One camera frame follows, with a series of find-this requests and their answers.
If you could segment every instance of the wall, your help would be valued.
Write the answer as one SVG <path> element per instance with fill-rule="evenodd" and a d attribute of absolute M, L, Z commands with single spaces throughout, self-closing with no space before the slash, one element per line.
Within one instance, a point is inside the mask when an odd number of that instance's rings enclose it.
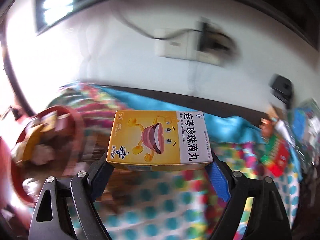
<path fill-rule="evenodd" d="M 238 59 L 225 67 L 156 57 L 155 41 L 118 22 L 110 8 L 137 26 L 197 28 L 210 19 L 231 36 Z M 319 53 L 281 23 L 232 0 L 116 0 L 75 14 L 35 35 L 34 0 L 17 0 L 8 14 L 8 46 L 27 100 L 40 111 L 73 79 L 227 102 L 265 111 L 274 73 L 294 84 L 296 103 L 320 102 Z"/>

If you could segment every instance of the silver screw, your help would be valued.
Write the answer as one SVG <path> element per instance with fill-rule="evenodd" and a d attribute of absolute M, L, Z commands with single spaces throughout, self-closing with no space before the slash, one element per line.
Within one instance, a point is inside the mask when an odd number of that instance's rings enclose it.
<path fill-rule="evenodd" d="M 270 177 L 265 177 L 264 179 L 265 179 L 266 182 L 272 183 L 272 179 Z"/>
<path fill-rule="evenodd" d="M 80 172 L 78 173 L 78 177 L 82 178 L 82 177 L 84 177 L 86 174 L 87 174 L 87 173 L 86 173 L 85 171 L 80 171 Z"/>
<path fill-rule="evenodd" d="M 233 176 L 240 178 L 242 176 L 242 173 L 240 171 L 234 171 Z"/>
<path fill-rule="evenodd" d="M 54 177 L 50 176 L 49 178 L 47 178 L 47 182 L 53 182 L 54 181 Z"/>

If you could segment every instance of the box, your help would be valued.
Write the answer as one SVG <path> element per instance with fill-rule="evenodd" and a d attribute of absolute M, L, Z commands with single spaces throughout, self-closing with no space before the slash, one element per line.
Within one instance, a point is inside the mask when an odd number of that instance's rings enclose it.
<path fill-rule="evenodd" d="M 141 171 L 201 169 L 212 162 L 202 112 L 116 112 L 107 162 Z"/>

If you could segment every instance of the cartoon lips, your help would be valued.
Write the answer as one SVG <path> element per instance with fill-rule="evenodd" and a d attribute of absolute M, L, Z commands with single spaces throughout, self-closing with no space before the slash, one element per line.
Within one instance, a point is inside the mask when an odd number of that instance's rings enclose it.
<path fill-rule="evenodd" d="M 156 123 L 155 125 L 145 128 L 142 132 L 141 140 L 145 146 L 156 153 L 163 153 L 164 139 L 162 124 Z"/>

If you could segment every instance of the wall socket panel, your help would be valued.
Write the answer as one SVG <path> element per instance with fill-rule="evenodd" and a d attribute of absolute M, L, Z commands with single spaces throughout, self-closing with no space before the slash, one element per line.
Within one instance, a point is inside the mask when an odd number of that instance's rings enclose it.
<path fill-rule="evenodd" d="M 177 30 L 157 29 L 155 35 L 156 37 L 165 37 L 175 31 Z M 221 66 L 222 57 L 218 55 L 217 51 L 201 52 L 197 50 L 200 35 L 200 32 L 190 31 L 170 40 L 155 40 L 156 56 L 199 61 Z"/>

